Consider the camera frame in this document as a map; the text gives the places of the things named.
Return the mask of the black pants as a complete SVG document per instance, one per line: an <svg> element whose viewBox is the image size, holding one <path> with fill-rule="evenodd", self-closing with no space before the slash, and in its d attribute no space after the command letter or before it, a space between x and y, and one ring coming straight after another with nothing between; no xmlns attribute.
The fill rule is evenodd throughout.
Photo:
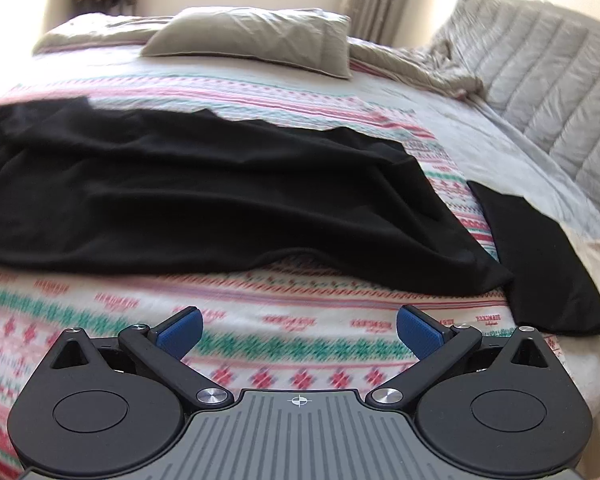
<svg viewBox="0 0 600 480"><path fill-rule="evenodd" d="M434 296L481 295L512 277L398 142L208 110L0 106L0 264L214 273L295 255Z"/></svg>

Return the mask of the folded black garment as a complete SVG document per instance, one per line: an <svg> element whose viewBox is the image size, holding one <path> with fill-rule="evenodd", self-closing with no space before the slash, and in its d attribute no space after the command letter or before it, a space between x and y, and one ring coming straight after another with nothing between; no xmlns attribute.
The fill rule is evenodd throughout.
<svg viewBox="0 0 600 480"><path fill-rule="evenodd" d="M569 337L600 335L600 292L562 227L524 198L468 183L489 225L519 326Z"/></svg>

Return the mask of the patterned red green blanket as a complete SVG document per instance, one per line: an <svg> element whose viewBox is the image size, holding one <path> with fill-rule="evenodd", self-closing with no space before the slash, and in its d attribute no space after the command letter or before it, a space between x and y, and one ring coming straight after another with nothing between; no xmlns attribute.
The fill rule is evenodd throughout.
<svg viewBox="0 0 600 480"><path fill-rule="evenodd" d="M505 177L508 140L475 107L356 73L337 80L303 70L220 58L144 60L132 49L43 55L0 104L85 96L112 108L213 110L326 130L345 126L401 142L432 187L483 248L488 226L467 187L462 148L492 177ZM303 260L234 274L78 278L0 268L0 479L20 467L6 434L9 409L44 353L68 326L111 336L186 306L204 316L204 338L186 361L220 384L370 390L411 365L394 314L411 300Z"/></svg>

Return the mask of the grey bed sheet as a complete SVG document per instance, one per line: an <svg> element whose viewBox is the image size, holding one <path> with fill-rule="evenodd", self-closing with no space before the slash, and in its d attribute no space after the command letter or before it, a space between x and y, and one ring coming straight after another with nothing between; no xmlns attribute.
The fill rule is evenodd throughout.
<svg viewBox="0 0 600 480"><path fill-rule="evenodd" d="M600 238L600 212L564 170L478 99L454 100L372 78L378 102L406 110L434 134L463 176L521 196L587 238Z"/></svg>

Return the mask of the grey quilted headboard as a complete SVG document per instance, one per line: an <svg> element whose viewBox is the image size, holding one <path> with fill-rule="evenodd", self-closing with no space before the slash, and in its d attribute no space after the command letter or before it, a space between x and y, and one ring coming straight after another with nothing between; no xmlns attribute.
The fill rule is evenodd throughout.
<svg viewBox="0 0 600 480"><path fill-rule="evenodd" d="M457 0L436 36L600 211L600 22L548 2Z"/></svg>

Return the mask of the beige pillow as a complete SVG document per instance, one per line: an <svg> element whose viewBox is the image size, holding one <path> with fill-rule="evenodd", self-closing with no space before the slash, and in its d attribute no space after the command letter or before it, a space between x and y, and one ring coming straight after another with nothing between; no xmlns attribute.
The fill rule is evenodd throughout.
<svg viewBox="0 0 600 480"><path fill-rule="evenodd" d="M219 55L351 77L347 16L322 9L194 6L152 36L142 55Z"/></svg>

